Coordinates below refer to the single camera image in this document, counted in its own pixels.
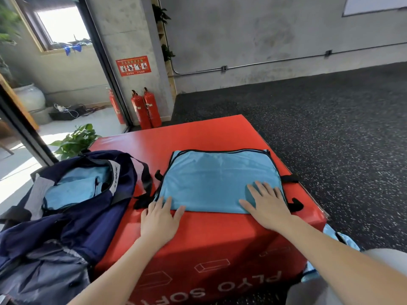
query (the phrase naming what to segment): gray pants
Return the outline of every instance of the gray pants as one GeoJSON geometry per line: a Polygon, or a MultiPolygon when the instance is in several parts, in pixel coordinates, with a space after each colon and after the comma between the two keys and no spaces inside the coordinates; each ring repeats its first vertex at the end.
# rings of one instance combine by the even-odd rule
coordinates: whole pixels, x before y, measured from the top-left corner
{"type": "MultiPolygon", "coordinates": [[[[371,249],[364,254],[407,276],[407,253],[394,249],[371,249]]],[[[328,284],[318,278],[292,286],[286,305],[342,305],[342,302],[328,284]]]]}

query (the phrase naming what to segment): concrete wall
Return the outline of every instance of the concrete wall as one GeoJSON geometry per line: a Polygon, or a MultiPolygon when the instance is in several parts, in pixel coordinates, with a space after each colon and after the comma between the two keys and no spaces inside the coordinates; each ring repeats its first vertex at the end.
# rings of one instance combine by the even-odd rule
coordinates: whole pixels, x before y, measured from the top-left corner
{"type": "MultiPolygon", "coordinates": [[[[342,17],[346,0],[161,0],[186,73],[404,42],[407,11],[342,17]]],[[[407,61],[407,45],[176,77],[179,93],[407,61]]]]}
{"type": "Polygon", "coordinates": [[[173,100],[151,0],[87,1],[134,123],[131,91],[142,93],[143,87],[154,93],[161,118],[169,120],[173,100]],[[137,56],[148,57],[151,73],[121,77],[115,60],[137,56]]]}
{"type": "Polygon", "coordinates": [[[108,83],[93,47],[66,56],[64,51],[43,54],[27,29],[21,27],[16,46],[0,45],[0,54],[18,81],[34,82],[49,103],[69,106],[108,102],[108,83]]]}

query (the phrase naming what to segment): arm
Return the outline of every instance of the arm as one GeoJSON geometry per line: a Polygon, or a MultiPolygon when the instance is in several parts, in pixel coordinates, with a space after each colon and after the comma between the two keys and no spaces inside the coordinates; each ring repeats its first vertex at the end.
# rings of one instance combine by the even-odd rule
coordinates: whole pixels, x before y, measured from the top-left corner
{"type": "Polygon", "coordinates": [[[162,201],[163,198],[150,203],[148,212],[145,209],[141,213],[140,238],[68,305],[124,305],[127,302],[148,262],[174,237],[184,214],[185,207],[180,207],[172,217],[171,197],[164,206],[162,201]]]}
{"type": "Polygon", "coordinates": [[[405,304],[407,277],[393,268],[340,243],[298,216],[291,215],[278,188],[256,182],[248,185],[256,208],[240,204],[263,227],[290,241],[318,270],[346,305],[405,304]]]}

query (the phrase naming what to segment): forearm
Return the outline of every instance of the forearm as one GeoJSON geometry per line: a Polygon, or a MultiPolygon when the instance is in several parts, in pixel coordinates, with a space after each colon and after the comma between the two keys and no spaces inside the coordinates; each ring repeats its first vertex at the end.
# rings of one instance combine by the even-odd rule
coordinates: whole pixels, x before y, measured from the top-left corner
{"type": "Polygon", "coordinates": [[[346,305],[405,304],[407,277],[319,232],[297,216],[278,231],[346,305]]]}
{"type": "Polygon", "coordinates": [[[68,305],[125,304],[144,268],[159,249],[159,244],[155,244],[147,237],[140,237],[109,270],[68,305]]]}

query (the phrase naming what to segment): black speckled floor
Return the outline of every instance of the black speckled floor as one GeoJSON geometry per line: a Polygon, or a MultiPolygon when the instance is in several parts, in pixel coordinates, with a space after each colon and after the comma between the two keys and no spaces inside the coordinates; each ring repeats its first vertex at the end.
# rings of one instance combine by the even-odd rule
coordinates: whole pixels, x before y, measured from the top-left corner
{"type": "Polygon", "coordinates": [[[236,114],[300,174],[335,230],[363,249],[407,252],[407,63],[180,94],[171,123],[236,114]]]}

